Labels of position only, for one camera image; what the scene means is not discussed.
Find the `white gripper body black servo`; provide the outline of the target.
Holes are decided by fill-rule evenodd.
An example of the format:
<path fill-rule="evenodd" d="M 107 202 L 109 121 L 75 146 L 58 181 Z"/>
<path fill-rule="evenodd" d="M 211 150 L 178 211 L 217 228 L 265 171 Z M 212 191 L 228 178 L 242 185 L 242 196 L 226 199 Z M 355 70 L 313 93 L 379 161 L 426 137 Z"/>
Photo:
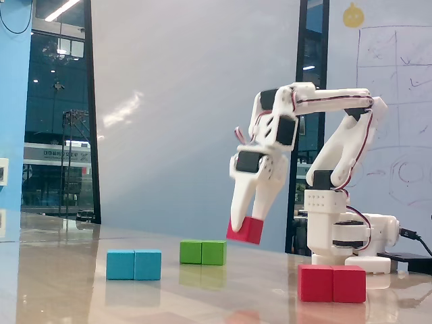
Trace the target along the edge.
<path fill-rule="evenodd" d="M 280 151 L 260 145 L 239 145 L 230 159 L 230 177 L 253 180 L 285 180 L 288 158 Z"/>

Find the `white fixed gripper jaw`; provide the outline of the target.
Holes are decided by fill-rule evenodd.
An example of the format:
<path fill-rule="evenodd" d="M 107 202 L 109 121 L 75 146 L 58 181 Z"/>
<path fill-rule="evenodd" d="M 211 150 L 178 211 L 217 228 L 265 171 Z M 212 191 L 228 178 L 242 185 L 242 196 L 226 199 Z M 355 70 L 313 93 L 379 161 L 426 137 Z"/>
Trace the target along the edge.
<path fill-rule="evenodd" d="M 285 155 L 265 155 L 259 166 L 252 218 L 265 220 L 276 196 L 284 187 L 289 160 Z"/>

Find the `white moving gripper jaw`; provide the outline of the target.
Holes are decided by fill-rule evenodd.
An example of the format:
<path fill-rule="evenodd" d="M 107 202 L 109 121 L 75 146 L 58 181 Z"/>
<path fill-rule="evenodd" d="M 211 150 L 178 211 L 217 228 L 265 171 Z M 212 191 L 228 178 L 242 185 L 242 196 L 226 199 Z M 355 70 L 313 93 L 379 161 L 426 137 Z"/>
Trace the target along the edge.
<path fill-rule="evenodd" d="M 230 221 L 232 231 L 239 232 L 256 190 L 257 177 L 251 173 L 241 171 L 231 171 L 230 177 L 235 182 L 230 209 Z"/>

